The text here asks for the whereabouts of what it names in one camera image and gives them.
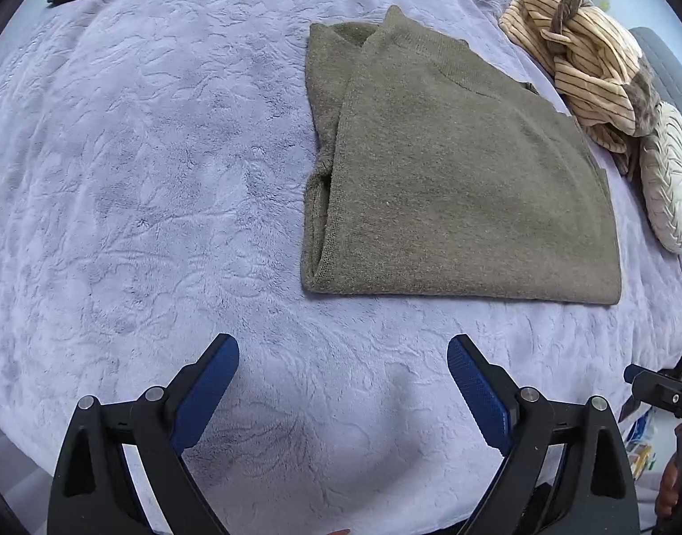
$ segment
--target lavender blanket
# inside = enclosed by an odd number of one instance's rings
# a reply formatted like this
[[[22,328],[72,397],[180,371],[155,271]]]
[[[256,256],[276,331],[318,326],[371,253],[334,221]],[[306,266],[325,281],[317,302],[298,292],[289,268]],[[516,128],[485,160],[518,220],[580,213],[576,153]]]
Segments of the lavender blanket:
[[[614,410],[626,364],[675,364],[682,257],[593,145],[618,225],[614,307],[301,289],[309,23],[380,21],[396,3],[566,111],[497,27],[509,1],[82,0],[13,22],[0,41],[6,434],[52,472],[78,397],[135,398],[229,332],[240,369],[185,453],[229,530],[419,534],[466,516],[500,462],[448,374],[454,334],[550,399],[602,394]]]

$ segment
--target textured blue pad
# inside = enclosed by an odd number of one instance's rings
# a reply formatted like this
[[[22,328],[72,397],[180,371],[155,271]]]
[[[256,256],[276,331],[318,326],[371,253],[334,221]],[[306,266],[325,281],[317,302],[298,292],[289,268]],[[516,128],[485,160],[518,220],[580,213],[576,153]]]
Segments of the textured blue pad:
[[[447,366],[485,442],[507,457],[513,446],[509,413],[458,336],[447,346]]]
[[[229,336],[179,405],[170,443],[179,455],[197,444],[240,364],[240,347]]]

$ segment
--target screw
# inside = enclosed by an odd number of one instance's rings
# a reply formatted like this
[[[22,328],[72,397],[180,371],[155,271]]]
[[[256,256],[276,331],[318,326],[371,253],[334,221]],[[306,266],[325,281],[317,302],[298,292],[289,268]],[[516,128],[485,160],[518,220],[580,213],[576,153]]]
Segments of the screw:
[[[601,396],[594,396],[591,399],[591,405],[596,410],[606,410],[608,408],[608,403],[606,402],[606,399],[602,398]]]
[[[537,400],[539,400],[539,396],[541,395],[539,394],[539,391],[536,388],[526,386],[519,391],[519,396],[521,396],[527,402],[536,402]]]
[[[159,386],[153,386],[145,391],[145,399],[149,402],[157,402],[163,396],[165,396],[165,390]]]
[[[93,396],[83,396],[81,400],[78,401],[78,408],[81,410],[88,410],[93,406]]]

